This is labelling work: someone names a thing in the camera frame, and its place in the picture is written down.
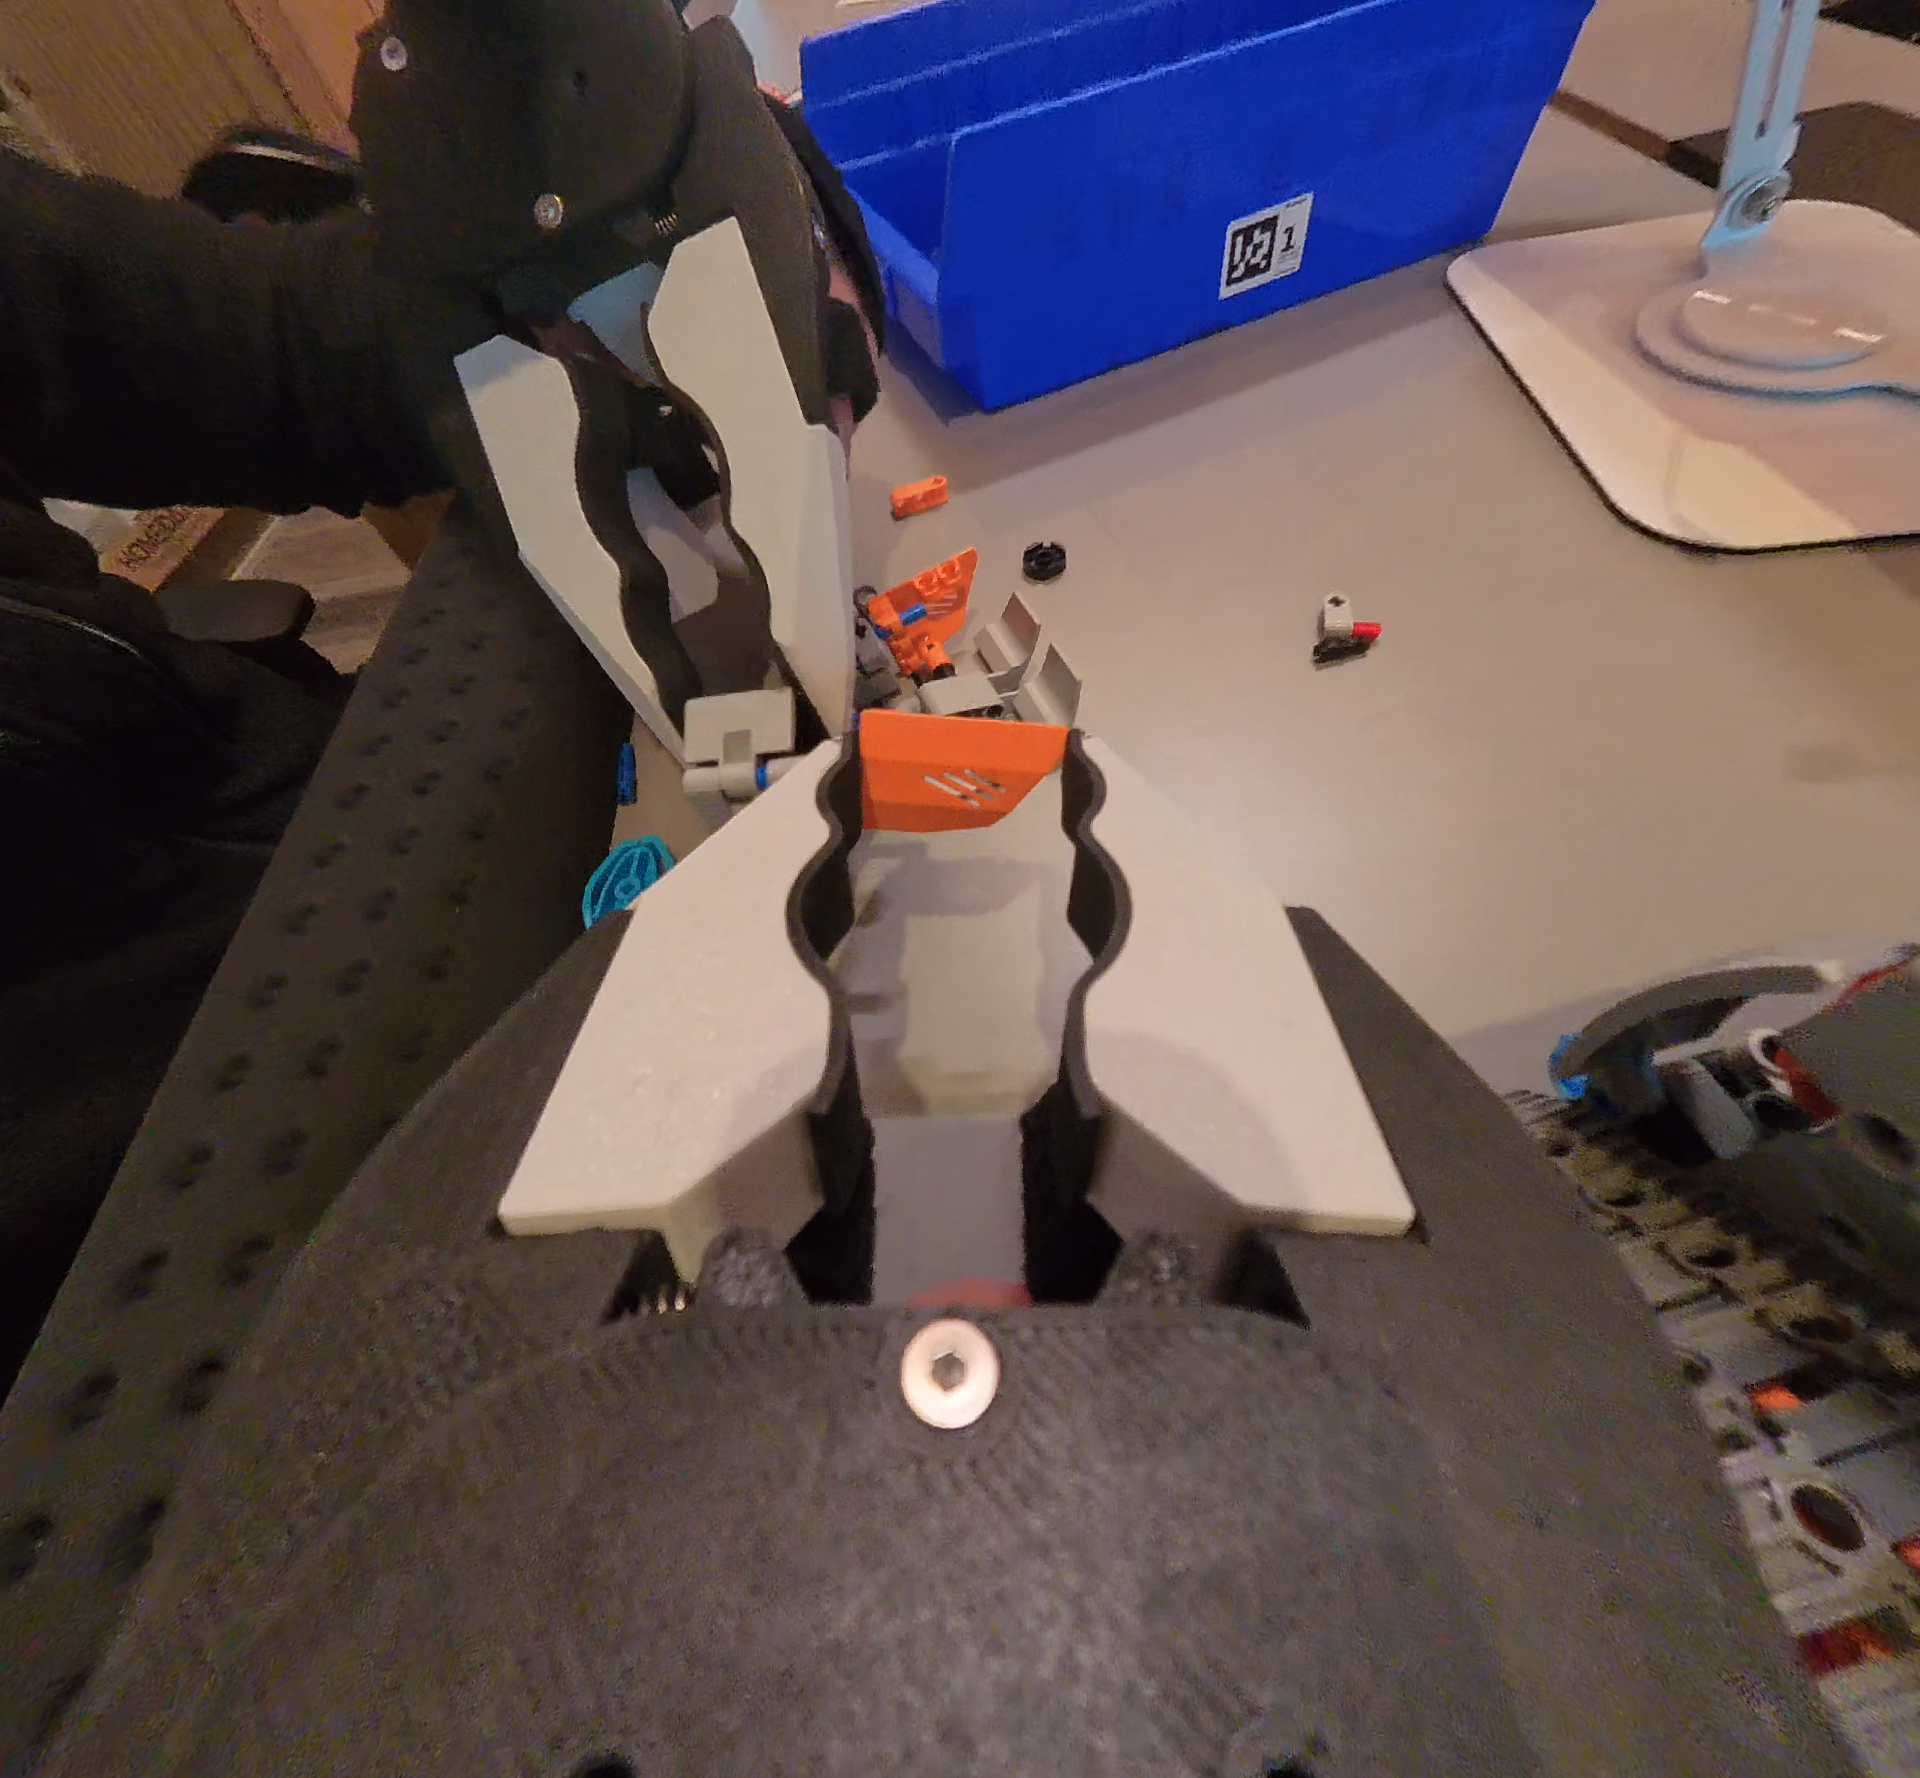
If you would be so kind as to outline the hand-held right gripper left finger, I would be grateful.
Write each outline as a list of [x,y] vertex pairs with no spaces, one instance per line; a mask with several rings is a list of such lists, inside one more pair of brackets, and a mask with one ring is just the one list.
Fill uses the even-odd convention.
[[808,752],[622,916],[497,1202],[509,1236],[867,1230],[873,1127],[831,958],[855,917],[859,745]]

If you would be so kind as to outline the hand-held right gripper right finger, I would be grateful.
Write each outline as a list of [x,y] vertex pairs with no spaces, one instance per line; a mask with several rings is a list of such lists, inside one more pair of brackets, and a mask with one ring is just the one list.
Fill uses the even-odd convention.
[[1068,733],[1057,1188],[1121,1241],[1403,1238],[1417,1207],[1283,904],[1106,741]]

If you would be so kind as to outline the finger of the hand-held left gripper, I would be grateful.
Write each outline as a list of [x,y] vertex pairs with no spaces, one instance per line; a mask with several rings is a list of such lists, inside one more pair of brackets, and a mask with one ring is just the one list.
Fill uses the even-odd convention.
[[823,733],[844,737],[855,688],[846,452],[801,414],[735,219],[677,245],[647,333],[720,449],[724,524],[764,598],[775,655]]
[[618,405],[580,401],[558,359],[490,338],[454,364],[520,564],[667,757],[703,688],[677,630],[674,566],[629,500]]

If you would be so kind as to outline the grey hinged brick piece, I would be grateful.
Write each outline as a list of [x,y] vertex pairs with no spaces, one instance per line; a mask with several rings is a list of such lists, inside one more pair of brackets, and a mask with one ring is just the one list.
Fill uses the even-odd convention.
[[752,804],[796,758],[789,688],[709,694],[685,709],[685,797],[710,829]]

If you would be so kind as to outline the grey orange brick assembly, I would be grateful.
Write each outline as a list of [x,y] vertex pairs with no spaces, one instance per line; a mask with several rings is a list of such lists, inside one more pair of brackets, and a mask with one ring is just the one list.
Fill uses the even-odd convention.
[[969,547],[850,595],[853,709],[1077,726],[1084,683],[1024,595],[975,620]]

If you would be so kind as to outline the orange panel brick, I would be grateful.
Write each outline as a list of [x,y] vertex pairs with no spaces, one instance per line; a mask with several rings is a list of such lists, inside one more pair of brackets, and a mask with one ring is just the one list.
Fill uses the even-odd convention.
[[859,720],[866,831],[985,829],[1055,775],[1068,726],[870,709]]

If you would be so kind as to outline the light blue brick separator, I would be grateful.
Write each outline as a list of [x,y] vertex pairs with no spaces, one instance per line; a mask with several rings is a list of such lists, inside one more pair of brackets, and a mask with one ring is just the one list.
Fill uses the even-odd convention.
[[643,893],[674,869],[677,860],[658,835],[628,836],[607,850],[580,893],[580,925],[591,931],[602,917],[628,910]]

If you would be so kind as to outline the black perforated foam pad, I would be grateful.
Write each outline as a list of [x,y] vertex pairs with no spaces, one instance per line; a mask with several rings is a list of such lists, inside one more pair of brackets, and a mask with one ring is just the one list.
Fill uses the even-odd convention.
[[4,1773],[84,1713],[289,1263],[580,932],[628,731],[551,602],[448,511],[4,1404]]

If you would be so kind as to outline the blue bin with white tag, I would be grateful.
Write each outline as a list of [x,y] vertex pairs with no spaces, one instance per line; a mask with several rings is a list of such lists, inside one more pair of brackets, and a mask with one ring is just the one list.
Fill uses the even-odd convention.
[[1490,232],[1596,0],[929,0],[806,37],[893,320],[996,413]]

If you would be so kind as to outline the person's black clothing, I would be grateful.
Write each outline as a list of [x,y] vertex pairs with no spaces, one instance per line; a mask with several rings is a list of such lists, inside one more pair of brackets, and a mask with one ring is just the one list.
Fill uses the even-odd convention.
[[177,635],[4,468],[4,1387],[350,693],[298,638]]

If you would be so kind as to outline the tracked toy brick robot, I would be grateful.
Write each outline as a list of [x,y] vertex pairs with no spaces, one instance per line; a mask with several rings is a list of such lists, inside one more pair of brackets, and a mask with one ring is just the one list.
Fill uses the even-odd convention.
[[1800,1666],[1917,1773],[1917,953],[1669,976],[1506,1102],[1675,1354]]

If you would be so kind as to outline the white tablet stand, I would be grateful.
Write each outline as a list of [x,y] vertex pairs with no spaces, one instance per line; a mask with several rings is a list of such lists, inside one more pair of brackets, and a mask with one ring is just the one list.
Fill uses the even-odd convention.
[[1756,0],[1711,215],[1493,243],[1447,283],[1630,525],[1710,552],[1916,538],[1917,237],[1795,201],[1818,0]]

